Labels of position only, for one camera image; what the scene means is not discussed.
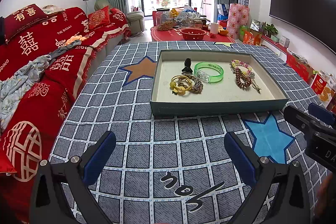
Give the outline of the light blue floral blanket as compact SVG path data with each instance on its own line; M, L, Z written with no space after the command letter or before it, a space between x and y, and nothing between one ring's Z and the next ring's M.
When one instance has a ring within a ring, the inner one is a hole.
M23 96L41 80L45 70L55 63L59 56L80 45L81 40L74 40L47 55L29 61L13 76L1 81L1 132L7 128Z

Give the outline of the grey checkered table cloth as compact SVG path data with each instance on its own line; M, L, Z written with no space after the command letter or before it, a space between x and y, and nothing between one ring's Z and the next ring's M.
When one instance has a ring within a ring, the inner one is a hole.
M129 65L143 57L156 60L161 50L222 50L256 57L289 96L306 110L318 97L295 71L262 47L210 42L160 42L119 46L102 62L63 123L50 154L52 163L69 160L110 130L116 147L91 192L113 223L226 223L248 196L224 149L224 135L234 132L246 145L254 135L247 120L275 119L281 134L294 137L286 160L296 160L305 176L309 201L317 202L325 167L306 156L303 134L280 111L194 118L155 118L150 95L153 79L127 83Z

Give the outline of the pink floral gift box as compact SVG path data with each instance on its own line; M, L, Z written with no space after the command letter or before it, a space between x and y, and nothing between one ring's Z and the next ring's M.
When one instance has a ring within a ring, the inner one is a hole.
M232 39L239 38L240 26L246 25L249 18L249 7L238 3L231 3L228 13L227 30Z

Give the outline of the red covered sofa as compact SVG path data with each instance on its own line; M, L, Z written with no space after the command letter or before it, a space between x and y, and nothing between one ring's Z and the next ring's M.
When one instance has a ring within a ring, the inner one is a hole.
M119 41L126 15L108 6L35 4L3 18L1 36L1 223L28 223L34 178L76 98Z

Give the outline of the green translucent bangle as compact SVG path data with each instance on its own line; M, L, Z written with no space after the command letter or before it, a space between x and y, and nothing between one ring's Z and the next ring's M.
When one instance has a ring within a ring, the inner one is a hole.
M215 63L200 62L194 66L194 76L204 83L216 84L224 79L224 69Z

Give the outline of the teal jewelry tray box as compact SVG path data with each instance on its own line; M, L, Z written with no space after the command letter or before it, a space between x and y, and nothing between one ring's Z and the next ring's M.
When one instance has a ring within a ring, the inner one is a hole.
M180 75L185 59L191 65L206 62L219 65L224 70L221 81L215 84L205 83L200 94L186 92L174 95L170 81ZM255 74L255 83L260 87L241 89L237 86L235 74L230 62L238 59L249 64ZM170 116L208 116L222 114L256 113L282 110L289 98L256 57L246 53L210 51L210 50L163 50L159 54L151 92L150 106L153 115Z

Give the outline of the red colander bowl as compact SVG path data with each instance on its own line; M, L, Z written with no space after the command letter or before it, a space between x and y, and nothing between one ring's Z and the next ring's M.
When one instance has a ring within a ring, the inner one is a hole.
M202 41L206 33L206 31L198 28L181 29L181 34L185 41Z

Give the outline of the black wall television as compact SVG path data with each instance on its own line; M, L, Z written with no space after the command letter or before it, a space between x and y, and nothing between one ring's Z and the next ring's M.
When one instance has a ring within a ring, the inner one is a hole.
M269 16L295 26L335 52L335 0L270 0Z

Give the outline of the red embroidered cushion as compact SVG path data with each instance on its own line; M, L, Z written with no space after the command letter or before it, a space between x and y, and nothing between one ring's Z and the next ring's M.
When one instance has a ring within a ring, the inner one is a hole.
M94 30L95 28L104 26L106 24L110 24L109 6L105 6L104 8L89 14L88 24L90 31Z

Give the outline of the dark red text pillow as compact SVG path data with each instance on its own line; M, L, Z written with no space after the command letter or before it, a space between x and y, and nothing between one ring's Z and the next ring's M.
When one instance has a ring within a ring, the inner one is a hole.
M4 19L5 42L9 42L18 33L47 17L48 15L36 4L30 4L13 12Z

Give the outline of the white mug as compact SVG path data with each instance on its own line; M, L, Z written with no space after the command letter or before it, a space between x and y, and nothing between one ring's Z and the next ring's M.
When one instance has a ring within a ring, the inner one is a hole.
M210 24L210 33L211 34L218 34L219 31L219 24L217 22L213 22Z

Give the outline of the potted green plant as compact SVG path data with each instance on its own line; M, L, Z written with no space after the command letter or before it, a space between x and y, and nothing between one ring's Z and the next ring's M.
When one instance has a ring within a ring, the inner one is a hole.
M278 34L278 30L273 23L268 24L267 22L262 22L261 30L262 33L268 38L271 38L272 36L276 36Z

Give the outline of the beige hair tie bow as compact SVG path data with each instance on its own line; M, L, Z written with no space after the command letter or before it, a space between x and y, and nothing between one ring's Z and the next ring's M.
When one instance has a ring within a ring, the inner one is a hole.
M254 79L251 80L251 85L259 94L261 93L261 88L256 84Z

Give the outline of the black hair claw clip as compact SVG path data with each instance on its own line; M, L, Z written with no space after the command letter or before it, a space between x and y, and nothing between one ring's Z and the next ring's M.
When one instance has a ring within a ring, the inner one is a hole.
M193 70L191 69L191 59L187 58L185 59L184 62L184 68L181 70L182 74L187 74L187 75L191 75L193 74Z

